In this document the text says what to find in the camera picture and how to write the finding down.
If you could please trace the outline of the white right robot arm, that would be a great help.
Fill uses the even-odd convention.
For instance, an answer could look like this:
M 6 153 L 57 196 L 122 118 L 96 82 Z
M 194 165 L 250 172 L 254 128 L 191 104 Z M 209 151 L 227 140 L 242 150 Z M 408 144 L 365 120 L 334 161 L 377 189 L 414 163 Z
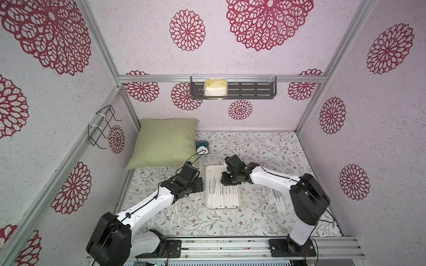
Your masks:
M 226 157 L 224 163 L 226 171 L 221 178 L 224 186 L 250 183 L 290 195 L 297 220 L 287 240 L 298 247 L 305 245 L 331 202 L 314 176 L 280 174 L 258 163 L 246 164 L 237 155 Z

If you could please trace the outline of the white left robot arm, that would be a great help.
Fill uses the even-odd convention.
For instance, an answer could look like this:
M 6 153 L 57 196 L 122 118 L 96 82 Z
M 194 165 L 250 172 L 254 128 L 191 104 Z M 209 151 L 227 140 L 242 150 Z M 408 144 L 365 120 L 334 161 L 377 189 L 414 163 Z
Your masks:
M 197 167 L 185 163 L 174 176 L 158 184 L 157 190 L 135 206 L 116 215 L 105 213 L 98 221 L 86 252 L 100 266 L 122 266 L 130 257 L 163 257 L 167 238 L 156 229 L 140 235 L 138 230 L 160 211 L 189 194 L 202 192 L 203 179 Z

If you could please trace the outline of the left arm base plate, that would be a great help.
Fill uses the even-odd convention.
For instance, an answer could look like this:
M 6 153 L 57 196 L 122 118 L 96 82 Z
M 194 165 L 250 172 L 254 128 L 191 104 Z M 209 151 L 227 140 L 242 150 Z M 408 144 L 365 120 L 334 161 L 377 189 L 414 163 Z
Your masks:
M 181 240 L 162 241 L 159 247 L 153 253 L 143 253 L 136 256 L 137 259 L 143 258 L 180 258 L 182 251 Z

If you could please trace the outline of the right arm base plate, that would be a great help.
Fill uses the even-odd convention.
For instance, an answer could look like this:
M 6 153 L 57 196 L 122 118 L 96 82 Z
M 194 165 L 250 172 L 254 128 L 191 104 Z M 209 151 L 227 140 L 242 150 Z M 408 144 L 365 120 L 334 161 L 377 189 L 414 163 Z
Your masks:
M 304 245 L 298 245 L 291 239 L 269 239 L 269 249 L 272 257 L 316 257 L 316 247 L 311 239 Z

